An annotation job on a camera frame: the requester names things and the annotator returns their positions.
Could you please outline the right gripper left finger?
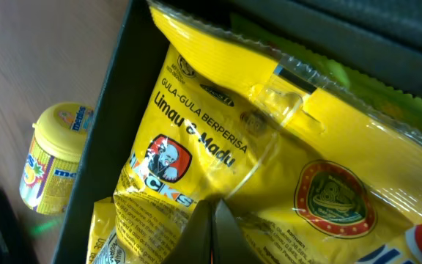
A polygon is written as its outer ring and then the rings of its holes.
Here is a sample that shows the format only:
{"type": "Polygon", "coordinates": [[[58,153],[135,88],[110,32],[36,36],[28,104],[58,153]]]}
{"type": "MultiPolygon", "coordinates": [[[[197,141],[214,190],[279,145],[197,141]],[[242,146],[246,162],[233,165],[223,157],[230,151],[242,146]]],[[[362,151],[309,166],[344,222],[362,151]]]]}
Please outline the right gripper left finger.
{"type": "Polygon", "coordinates": [[[212,263],[212,213],[211,204],[201,200],[195,207],[177,245],[163,264],[212,263]]]}

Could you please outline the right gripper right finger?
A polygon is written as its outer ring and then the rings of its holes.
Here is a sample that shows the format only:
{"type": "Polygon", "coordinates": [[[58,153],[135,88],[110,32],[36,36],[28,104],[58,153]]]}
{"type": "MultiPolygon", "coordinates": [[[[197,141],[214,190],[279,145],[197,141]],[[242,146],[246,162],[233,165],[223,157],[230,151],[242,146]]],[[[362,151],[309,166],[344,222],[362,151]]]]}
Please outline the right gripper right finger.
{"type": "Polygon", "coordinates": [[[214,264],[262,264],[222,199],[213,205],[212,262],[214,264]]]}

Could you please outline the yellow Hacks candy bag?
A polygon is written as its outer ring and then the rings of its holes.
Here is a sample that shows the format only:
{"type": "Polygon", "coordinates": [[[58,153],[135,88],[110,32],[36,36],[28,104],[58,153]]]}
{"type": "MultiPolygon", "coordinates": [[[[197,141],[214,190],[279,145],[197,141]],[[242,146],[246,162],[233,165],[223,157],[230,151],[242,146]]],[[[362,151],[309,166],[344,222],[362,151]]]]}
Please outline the yellow Hacks candy bag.
{"type": "Polygon", "coordinates": [[[163,263],[222,199],[262,263],[357,263],[422,224],[422,146],[160,2],[170,45],[92,263],[163,263]]]}

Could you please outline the yellow Mentos bottle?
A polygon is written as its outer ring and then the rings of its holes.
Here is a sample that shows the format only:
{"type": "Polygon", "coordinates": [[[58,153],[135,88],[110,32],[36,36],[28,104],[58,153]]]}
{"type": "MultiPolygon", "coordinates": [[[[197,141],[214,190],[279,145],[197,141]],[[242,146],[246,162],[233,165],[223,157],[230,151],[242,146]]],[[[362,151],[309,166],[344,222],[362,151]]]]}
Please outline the yellow Mentos bottle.
{"type": "Polygon", "coordinates": [[[57,103],[32,124],[19,186],[21,199],[31,210],[44,215],[66,210],[94,112],[80,103],[57,103]]]}

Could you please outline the blue Oreo cookie pack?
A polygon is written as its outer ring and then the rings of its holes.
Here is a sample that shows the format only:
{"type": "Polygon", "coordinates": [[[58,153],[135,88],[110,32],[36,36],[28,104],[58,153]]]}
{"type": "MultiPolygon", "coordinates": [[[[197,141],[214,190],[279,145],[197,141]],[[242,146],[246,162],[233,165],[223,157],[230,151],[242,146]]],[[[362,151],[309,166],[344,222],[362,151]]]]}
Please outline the blue Oreo cookie pack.
{"type": "Polygon", "coordinates": [[[422,224],[408,229],[357,261],[358,264],[422,263],[422,224]]]}

